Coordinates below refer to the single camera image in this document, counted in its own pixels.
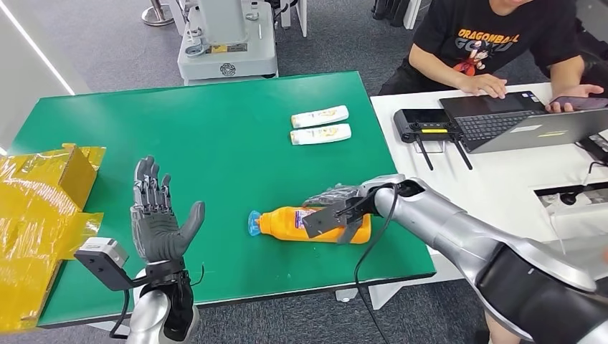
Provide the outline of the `person's right hand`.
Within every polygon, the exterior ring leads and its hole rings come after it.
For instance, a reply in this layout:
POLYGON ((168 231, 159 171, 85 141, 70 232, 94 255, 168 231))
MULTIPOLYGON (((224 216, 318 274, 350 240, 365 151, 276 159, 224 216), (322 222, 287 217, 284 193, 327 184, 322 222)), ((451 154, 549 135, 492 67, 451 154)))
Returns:
POLYGON ((507 80, 489 74, 476 76, 464 75, 458 81, 457 88, 463 92, 476 96, 485 93, 493 98, 504 99, 507 94, 506 83, 507 80))

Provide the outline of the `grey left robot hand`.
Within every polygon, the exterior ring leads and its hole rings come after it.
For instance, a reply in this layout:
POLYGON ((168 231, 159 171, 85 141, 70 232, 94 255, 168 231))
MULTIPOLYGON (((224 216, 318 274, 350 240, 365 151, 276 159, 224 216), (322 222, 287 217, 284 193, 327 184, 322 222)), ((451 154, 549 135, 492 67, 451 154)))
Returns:
POLYGON ((159 178, 159 170, 154 157, 146 156, 137 163, 133 177, 133 243, 147 263, 183 258, 205 217, 205 203, 196 201, 187 220, 178 223, 171 200, 171 176, 159 178))

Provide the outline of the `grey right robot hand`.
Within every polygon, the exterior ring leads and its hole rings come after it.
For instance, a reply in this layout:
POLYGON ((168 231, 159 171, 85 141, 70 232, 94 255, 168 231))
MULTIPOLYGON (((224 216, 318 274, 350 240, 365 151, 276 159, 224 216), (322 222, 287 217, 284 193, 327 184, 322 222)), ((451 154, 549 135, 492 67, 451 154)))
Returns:
POLYGON ((365 196, 366 193, 361 186, 337 183, 319 194, 308 197, 302 206, 331 206, 344 202, 348 207, 353 206, 365 196))

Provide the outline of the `person's left hand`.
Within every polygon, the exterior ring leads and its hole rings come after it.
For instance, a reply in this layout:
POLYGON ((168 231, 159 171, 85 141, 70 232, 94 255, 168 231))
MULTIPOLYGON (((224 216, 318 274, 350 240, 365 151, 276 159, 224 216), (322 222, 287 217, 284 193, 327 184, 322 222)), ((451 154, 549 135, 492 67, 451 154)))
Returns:
POLYGON ((558 91, 553 100, 546 105, 546 110, 550 113, 573 112, 574 107, 570 102, 561 104, 556 101, 558 97, 588 97, 590 95, 599 95, 604 92, 604 88, 598 85, 577 85, 570 87, 567 90, 558 91))

